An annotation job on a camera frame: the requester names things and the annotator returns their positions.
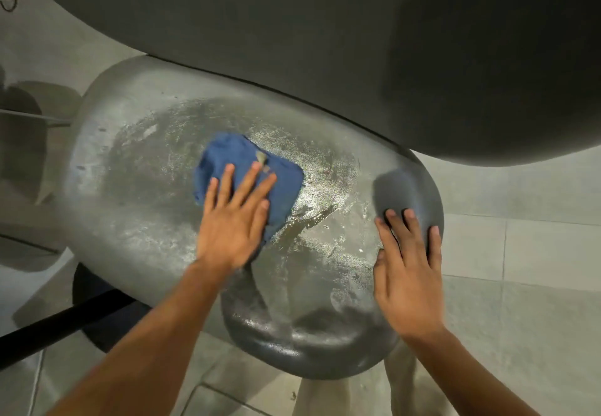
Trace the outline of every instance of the forearm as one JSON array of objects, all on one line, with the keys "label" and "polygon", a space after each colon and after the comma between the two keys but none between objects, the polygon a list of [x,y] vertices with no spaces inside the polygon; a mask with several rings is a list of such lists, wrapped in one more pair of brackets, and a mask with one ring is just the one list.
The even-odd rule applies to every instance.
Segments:
[{"label": "forearm", "polygon": [[445,330],[428,339],[406,340],[460,416],[536,416]]},{"label": "forearm", "polygon": [[173,292],[149,312],[51,415],[167,415],[224,275],[193,263]]}]

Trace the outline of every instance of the blue rag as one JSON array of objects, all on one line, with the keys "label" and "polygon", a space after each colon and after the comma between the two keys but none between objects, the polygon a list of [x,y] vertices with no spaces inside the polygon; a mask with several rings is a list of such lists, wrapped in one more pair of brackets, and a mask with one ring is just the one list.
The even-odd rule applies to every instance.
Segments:
[{"label": "blue rag", "polygon": [[305,175],[300,166],[263,150],[243,135],[218,133],[204,150],[203,156],[194,170],[194,197],[198,205],[203,205],[211,177],[221,180],[225,165],[228,163],[236,166],[232,189],[234,192],[251,168],[252,162],[257,160],[257,152],[267,155],[265,166],[269,167],[268,171],[259,173],[257,184],[261,183],[271,172],[275,172],[278,176],[277,182],[267,195],[269,217],[261,244],[265,245],[284,226],[301,191]]}]

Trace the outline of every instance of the hand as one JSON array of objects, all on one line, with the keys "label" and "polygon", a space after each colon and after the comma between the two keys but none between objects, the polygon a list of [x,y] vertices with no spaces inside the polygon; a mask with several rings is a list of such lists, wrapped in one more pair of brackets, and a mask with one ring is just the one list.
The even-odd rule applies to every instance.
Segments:
[{"label": "hand", "polygon": [[374,297],[403,340],[423,340],[445,331],[440,231],[430,228],[427,257],[415,212],[404,211],[407,226],[393,210],[385,214],[398,243],[384,220],[376,218],[384,249],[374,265]]},{"label": "hand", "polygon": [[233,196],[233,164],[225,167],[221,186],[214,177],[208,185],[198,233],[197,262],[221,275],[243,267],[261,243],[269,212],[265,197],[276,181],[276,175],[270,174],[251,192],[262,167],[258,161],[253,162]]}]

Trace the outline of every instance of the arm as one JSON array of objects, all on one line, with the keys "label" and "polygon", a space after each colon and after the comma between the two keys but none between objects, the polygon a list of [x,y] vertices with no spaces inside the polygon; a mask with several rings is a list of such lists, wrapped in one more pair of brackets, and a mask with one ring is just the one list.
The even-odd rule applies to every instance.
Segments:
[{"label": "arm", "polygon": [[225,169],[221,187],[216,178],[211,180],[196,261],[172,293],[49,415],[169,414],[222,284],[233,270],[243,267],[261,241],[269,207],[265,196],[276,177],[270,175],[251,193],[260,169],[259,163],[253,165],[231,199],[233,165]]},{"label": "arm", "polygon": [[405,222],[392,210],[386,216],[398,242],[384,220],[377,218],[384,249],[374,266],[374,296],[390,325],[461,416],[537,416],[445,327],[438,227],[430,229],[426,256],[415,213],[405,210]]}]

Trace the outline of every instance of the dark gray surface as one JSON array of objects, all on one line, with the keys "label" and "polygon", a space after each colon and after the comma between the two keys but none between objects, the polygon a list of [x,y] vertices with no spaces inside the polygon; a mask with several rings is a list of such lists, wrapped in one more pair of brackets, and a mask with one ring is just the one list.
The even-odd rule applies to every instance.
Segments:
[{"label": "dark gray surface", "polygon": [[116,40],[471,164],[601,142],[600,0],[56,0]]},{"label": "dark gray surface", "polygon": [[101,74],[73,124],[58,204],[70,248],[96,275],[156,305],[195,258],[201,209],[192,171],[216,131],[297,163],[304,187],[285,227],[234,274],[205,330],[312,379],[362,372],[397,341],[375,303],[380,247],[372,185],[398,210],[442,226],[432,177],[415,156],[283,95],[141,56]]}]

